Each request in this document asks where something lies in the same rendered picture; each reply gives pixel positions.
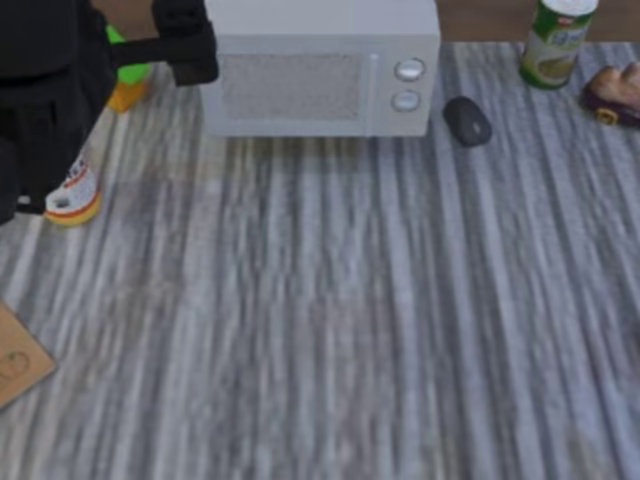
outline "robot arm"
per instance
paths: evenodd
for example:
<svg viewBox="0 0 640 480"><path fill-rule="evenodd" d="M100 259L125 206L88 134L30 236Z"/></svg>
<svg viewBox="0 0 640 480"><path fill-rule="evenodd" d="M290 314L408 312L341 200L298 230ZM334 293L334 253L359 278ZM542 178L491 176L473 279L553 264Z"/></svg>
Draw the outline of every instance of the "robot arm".
<svg viewBox="0 0 640 480"><path fill-rule="evenodd" d="M0 225L42 214L116 86L117 70L168 62L178 86L218 78L204 0L154 0L157 39L110 45L89 0L0 2Z"/></svg>

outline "brown background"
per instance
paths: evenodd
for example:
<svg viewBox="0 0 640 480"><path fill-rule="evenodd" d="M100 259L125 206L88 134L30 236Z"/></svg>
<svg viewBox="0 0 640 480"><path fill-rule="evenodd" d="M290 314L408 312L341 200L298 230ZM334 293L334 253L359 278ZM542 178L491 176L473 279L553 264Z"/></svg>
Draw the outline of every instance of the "brown background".
<svg viewBox="0 0 640 480"><path fill-rule="evenodd" d="M522 41L536 0L437 0L445 41ZM600 0L592 41L640 42L639 0ZM154 35L151 0L94 0L129 39Z"/></svg>

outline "computer mouse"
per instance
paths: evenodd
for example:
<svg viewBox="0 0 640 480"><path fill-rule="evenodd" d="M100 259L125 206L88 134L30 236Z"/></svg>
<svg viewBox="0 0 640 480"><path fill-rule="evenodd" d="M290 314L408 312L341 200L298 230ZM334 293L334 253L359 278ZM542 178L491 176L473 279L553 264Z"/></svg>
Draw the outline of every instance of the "computer mouse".
<svg viewBox="0 0 640 480"><path fill-rule="evenodd" d="M442 112L454 137L465 147L483 145L491 140L491 122L476 102L468 97L450 100Z"/></svg>

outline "brown box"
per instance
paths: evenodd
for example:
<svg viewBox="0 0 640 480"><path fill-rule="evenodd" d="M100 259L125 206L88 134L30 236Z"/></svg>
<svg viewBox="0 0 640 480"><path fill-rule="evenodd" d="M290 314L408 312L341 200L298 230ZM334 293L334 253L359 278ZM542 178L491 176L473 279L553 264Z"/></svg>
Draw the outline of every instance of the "brown box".
<svg viewBox="0 0 640 480"><path fill-rule="evenodd" d="M0 409L54 369L51 357L0 303Z"/></svg>

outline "pringles can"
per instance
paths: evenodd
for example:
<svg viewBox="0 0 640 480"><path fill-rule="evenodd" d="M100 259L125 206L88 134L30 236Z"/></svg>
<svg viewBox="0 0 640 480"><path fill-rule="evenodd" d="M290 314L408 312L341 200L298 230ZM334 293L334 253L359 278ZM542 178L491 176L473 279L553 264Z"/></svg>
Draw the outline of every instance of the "pringles can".
<svg viewBox="0 0 640 480"><path fill-rule="evenodd" d="M538 11L520 63L534 87L565 86L578 60L598 0L538 0Z"/></svg>

